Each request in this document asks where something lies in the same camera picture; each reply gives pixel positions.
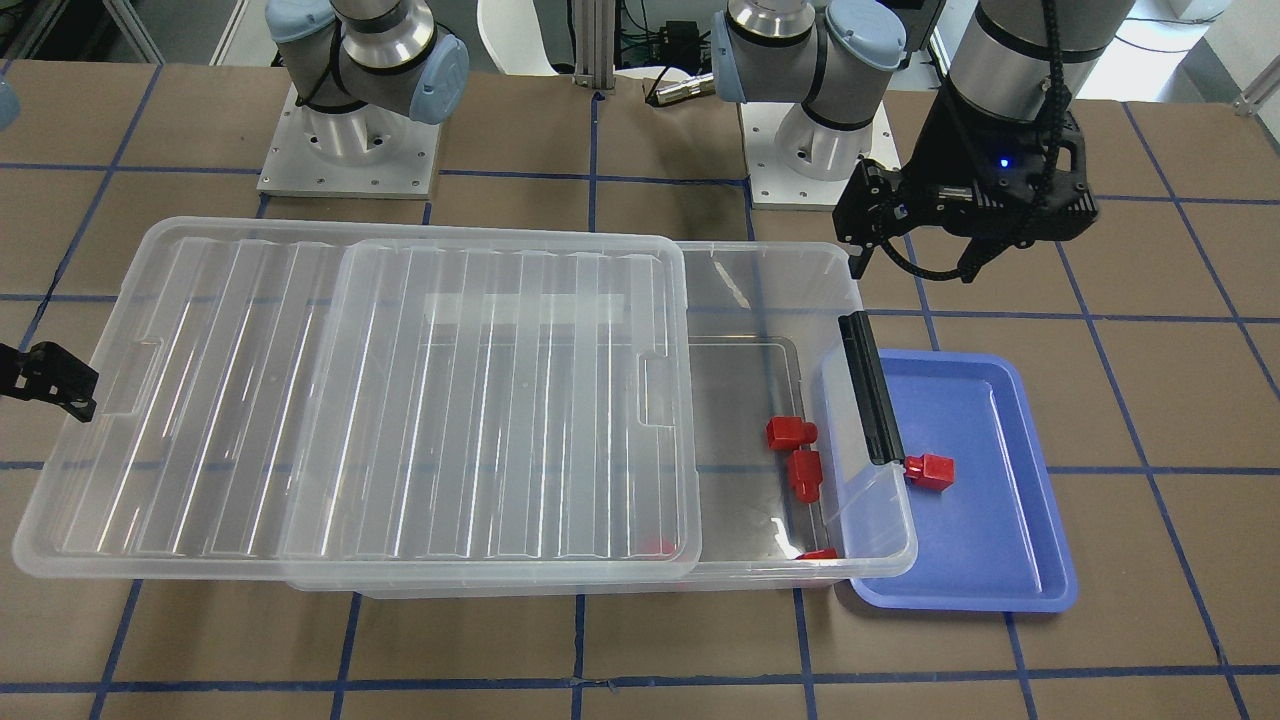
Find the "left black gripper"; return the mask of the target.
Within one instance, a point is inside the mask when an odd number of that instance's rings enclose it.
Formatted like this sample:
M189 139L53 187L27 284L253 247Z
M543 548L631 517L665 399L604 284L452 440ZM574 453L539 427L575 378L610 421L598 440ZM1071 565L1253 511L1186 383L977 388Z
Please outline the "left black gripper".
M915 275L911 263L891 243L909 225L937 225L972 238L957 260L964 284L1010 249L1065 242L1087 231L1100 209L1087 177L1084 135L1071 113L1057 124L1060 165L1050 190L1042 199L1036 196L1052 126L1050 110L1029 122L1009 120L973 106L954 86L943 86L905 169L859 160L835 205L836 240L849 246L851 278L864 277L878 249Z

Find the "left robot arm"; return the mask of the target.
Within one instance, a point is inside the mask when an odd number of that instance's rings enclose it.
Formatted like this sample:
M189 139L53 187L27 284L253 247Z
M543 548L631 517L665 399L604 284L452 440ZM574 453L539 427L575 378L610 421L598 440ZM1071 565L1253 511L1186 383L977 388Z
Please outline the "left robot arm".
M844 181L832 211L860 279L882 251L906 273L973 282L1009 249L1062 243L1100 209L1070 106L1129 1L979 1L909 160L864 158L890 78L908 55L878 1L730 1L710 23L716 91L783 102L786 163Z

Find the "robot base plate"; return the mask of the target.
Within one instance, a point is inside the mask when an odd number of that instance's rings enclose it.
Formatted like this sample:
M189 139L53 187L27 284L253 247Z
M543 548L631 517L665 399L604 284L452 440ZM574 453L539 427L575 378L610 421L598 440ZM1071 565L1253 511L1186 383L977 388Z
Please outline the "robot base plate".
M325 114L289 87L257 191L271 197L429 199L442 127L365 106Z
M831 211L859 161L901 169L883 102L870 124L855 131L818 126L796 102L749 102L739 113L756 210Z

